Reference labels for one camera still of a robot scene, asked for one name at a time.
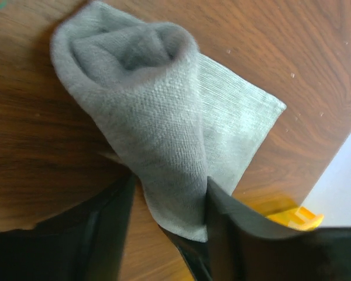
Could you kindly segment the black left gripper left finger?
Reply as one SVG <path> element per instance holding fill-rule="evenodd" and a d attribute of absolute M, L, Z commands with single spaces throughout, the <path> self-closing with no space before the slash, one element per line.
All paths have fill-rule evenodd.
<path fill-rule="evenodd" d="M 39 223 L 0 232 L 0 280 L 118 280 L 134 176 Z"/>

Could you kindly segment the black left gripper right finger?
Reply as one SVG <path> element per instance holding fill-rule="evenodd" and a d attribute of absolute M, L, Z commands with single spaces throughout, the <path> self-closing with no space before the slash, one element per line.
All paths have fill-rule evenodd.
<path fill-rule="evenodd" d="M 351 227 L 285 227 L 235 200 L 211 178 L 206 223 L 213 280 L 351 280 Z"/>

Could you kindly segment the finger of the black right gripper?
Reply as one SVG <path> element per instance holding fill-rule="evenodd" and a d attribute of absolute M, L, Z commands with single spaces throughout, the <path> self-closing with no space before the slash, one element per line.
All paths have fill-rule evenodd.
<path fill-rule="evenodd" d="M 211 281 L 212 276 L 207 243 L 180 237 L 162 227 L 160 229 L 178 249 L 194 280 Z"/>

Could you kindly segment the grey cloth napkin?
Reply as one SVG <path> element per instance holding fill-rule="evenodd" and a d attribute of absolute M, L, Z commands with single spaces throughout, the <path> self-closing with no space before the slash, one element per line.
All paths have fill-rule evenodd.
<path fill-rule="evenodd" d="M 207 179 L 233 193 L 285 103 L 203 55 L 181 26 L 100 1 L 58 26 L 50 55 L 64 88 L 142 182 L 154 220 L 205 242 Z"/>

